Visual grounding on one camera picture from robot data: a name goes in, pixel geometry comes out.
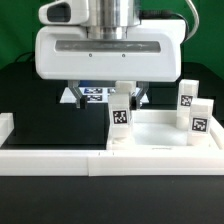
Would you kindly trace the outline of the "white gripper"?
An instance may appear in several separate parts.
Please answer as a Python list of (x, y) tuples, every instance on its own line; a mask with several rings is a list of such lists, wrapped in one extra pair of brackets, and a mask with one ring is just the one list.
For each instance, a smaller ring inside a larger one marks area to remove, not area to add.
[(87, 108), (77, 80), (138, 81), (130, 109), (140, 108), (148, 82), (174, 82), (181, 73), (181, 19), (141, 19), (130, 0), (56, 0), (40, 7), (35, 42), (40, 77), (69, 80), (76, 107)]

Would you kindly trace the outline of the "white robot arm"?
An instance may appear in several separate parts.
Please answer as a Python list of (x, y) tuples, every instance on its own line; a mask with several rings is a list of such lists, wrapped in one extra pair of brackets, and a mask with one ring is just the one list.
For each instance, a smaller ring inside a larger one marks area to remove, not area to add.
[(181, 73), (186, 22), (168, 10), (142, 11), (138, 0), (55, 0), (40, 7), (36, 71), (66, 80), (84, 109), (81, 80), (174, 82)]

